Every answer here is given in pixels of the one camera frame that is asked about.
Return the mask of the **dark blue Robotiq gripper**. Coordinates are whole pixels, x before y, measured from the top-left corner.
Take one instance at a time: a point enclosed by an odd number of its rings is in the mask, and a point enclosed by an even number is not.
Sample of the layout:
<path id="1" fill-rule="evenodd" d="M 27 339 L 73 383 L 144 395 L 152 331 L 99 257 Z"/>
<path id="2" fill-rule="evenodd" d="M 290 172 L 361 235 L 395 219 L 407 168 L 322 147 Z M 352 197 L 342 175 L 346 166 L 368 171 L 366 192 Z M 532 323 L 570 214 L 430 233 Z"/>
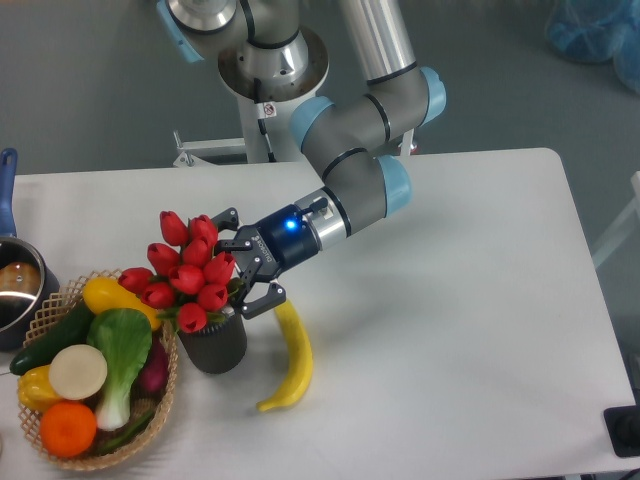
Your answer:
<path id="1" fill-rule="evenodd" d="M 295 205 L 268 215 L 255 224 L 241 225 L 235 207 L 210 218 L 219 232 L 234 236 L 216 243 L 214 252 L 229 253 L 241 285 L 231 295 L 232 305 L 242 305 L 245 319 L 255 318 L 286 301 L 278 277 L 319 252 L 310 226 Z"/>

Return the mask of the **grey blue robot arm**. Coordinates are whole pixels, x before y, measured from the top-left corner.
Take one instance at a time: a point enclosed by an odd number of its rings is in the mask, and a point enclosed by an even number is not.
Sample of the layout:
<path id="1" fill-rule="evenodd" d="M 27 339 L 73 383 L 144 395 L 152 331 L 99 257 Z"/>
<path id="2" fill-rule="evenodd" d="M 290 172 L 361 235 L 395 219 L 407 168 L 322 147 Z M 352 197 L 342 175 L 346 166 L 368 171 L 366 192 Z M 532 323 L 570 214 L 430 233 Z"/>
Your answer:
<path id="1" fill-rule="evenodd" d="M 402 164 L 374 150 L 408 140 L 446 105 L 438 74 L 416 63 L 399 5 L 344 1 L 340 10 L 368 90 L 338 107 L 319 95 L 328 73 L 322 40 L 299 20 L 295 1 L 160 1 L 157 12 L 191 63 L 217 63 L 237 100 L 251 163 L 307 160 L 321 187 L 252 225 L 232 210 L 217 250 L 232 254 L 241 285 L 232 307 L 252 318 L 285 301 L 279 276 L 404 207 Z"/>

